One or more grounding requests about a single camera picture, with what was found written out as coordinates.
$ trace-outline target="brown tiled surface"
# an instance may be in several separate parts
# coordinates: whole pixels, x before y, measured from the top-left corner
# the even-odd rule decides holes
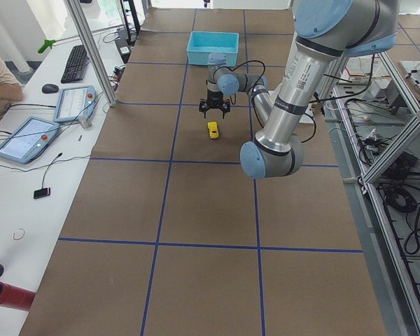
[[[259,128],[246,95],[224,119],[198,111],[208,75],[187,64],[192,30],[239,33],[237,63],[262,60],[273,90],[292,21],[149,13],[22,335],[386,334],[323,116],[296,174],[252,181],[239,164]],[[420,16],[400,18],[389,54],[420,60]]]

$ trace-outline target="person's arm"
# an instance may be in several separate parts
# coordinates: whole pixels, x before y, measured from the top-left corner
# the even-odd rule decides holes
[[[20,84],[0,83],[0,99],[21,102],[23,100],[23,92]]]

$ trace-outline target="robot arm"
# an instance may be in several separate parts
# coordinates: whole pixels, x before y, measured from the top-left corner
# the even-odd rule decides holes
[[[288,61],[274,101],[264,78],[233,73],[221,55],[213,55],[218,61],[209,66],[208,85],[226,95],[247,92],[265,125],[241,147],[241,165],[248,176],[286,176],[300,168],[303,148],[294,131],[329,63],[341,56],[390,49],[396,42],[399,4],[396,0],[302,0],[295,15],[297,51]]]

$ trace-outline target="yellow object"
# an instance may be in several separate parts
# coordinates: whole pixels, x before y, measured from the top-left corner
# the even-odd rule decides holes
[[[211,121],[209,123],[207,123],[207,126],[209,127],[209,135],[211,139],[216,139],[219,137],[219,132],[218,132],[218,124],[216,123],[216,121]]]

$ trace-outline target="red cylinder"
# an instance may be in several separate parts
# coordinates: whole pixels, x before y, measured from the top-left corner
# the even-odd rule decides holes
[[[29,311],[35,293],[8,283],[0,282],[0,306]]]

